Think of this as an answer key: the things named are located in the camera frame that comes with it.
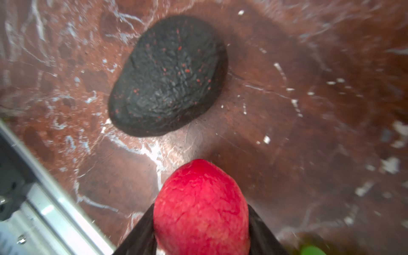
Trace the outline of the black fake avocado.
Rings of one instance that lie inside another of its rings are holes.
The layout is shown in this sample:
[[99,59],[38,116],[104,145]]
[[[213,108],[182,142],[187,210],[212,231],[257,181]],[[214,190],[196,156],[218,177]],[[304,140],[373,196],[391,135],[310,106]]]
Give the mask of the black fake avocado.
[[228,69],[223,38],[185,15],[156,22],[139,38],[108,100],[113,125],[134,137],[158,137],[206,113]]

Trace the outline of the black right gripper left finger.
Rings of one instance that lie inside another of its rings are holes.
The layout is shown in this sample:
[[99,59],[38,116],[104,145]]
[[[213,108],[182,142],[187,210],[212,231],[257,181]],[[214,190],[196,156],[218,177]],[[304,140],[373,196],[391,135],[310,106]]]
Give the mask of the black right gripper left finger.
[[154,204],[144,213],[113,255],[156,255],[157,241],[154,234],[153,214]]

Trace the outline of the aluminium front rail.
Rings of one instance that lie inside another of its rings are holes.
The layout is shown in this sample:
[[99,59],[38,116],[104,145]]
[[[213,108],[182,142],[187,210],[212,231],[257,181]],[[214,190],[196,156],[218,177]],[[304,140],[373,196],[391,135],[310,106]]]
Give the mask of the aluminium front rail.
[[116,246],[1,122],[1,254],[111,255]]

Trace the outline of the green fake grape bunch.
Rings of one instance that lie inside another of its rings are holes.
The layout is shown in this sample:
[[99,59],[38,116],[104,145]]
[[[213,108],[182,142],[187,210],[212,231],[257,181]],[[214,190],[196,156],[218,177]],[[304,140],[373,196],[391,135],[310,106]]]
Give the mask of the green fake grape bunch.
[[300,255],[326,255],[326,253],[315,245],[307,245],[300,249]]

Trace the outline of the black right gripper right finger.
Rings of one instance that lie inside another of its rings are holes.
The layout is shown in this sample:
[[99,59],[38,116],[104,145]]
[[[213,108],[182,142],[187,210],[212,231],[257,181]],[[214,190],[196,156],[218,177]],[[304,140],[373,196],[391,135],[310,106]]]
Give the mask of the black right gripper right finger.
[[249,255],[288,255],[287,250],[276,239],[256,211],[249,209]]

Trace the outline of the red fake peach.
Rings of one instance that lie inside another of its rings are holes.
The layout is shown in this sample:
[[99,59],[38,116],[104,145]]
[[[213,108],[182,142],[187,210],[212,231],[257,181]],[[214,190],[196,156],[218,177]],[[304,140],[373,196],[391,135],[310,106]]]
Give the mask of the red fake peach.
[[247,255],[249,208],[232,177],[204,159],[178,168],[164,183],[153,223],[168,255]]

